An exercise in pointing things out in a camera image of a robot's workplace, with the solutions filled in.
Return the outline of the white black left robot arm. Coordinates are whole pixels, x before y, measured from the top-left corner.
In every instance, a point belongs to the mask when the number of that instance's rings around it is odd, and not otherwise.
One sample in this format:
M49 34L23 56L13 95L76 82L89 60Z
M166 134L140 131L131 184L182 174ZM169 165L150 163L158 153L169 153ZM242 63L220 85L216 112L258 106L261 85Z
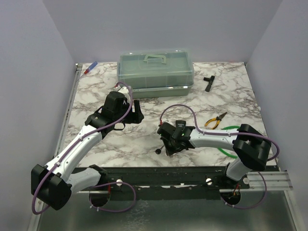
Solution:
M130 88L110 92L104 105L88 116L81 131L60 154L44 166L37 164L32 168L32 202L40 199L48 207L59 210L74 193L90 187L102 190L112 185L107 172L97 165L79 173L73 171L96 144L115 130L116 124L139 124L143 118L140 103L133 99Z

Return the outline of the black padlock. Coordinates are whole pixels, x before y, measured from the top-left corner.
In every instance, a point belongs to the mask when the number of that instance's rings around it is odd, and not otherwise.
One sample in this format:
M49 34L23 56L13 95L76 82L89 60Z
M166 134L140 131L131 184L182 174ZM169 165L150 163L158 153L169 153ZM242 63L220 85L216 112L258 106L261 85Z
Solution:
M176 129L184 130L186 128L186 121L184 120L176 120Z

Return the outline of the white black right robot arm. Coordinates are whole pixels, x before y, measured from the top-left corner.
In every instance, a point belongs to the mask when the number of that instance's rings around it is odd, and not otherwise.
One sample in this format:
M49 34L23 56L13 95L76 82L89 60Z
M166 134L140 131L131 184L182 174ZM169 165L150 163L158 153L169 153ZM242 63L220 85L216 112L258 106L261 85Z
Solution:
M215 131L187 126L185 121L177 120L175 126L168 122L159 125L157 134L169 156L202 147L234 151L237 158L227 165L221 177L222 185L228 189L250 171L265 170L271 149L270 141L248 124L239 129Z

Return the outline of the green cable lock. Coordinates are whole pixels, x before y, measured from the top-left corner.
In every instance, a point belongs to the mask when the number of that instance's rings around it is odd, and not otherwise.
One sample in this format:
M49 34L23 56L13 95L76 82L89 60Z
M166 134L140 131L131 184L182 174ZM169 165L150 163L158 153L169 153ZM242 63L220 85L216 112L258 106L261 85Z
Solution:
M232 130L232 129L239 129L239 128L240 128L239 126L228 126L228 127L223 128L223 130ZM225 149L233 151L232 146L233 144L231 143L231 141L227 141L227 144L224 144L223 146L219 147L218 150L222 152L223 154L225 154L226 156L236 159L238 157L237 155L233 155L225 151Z

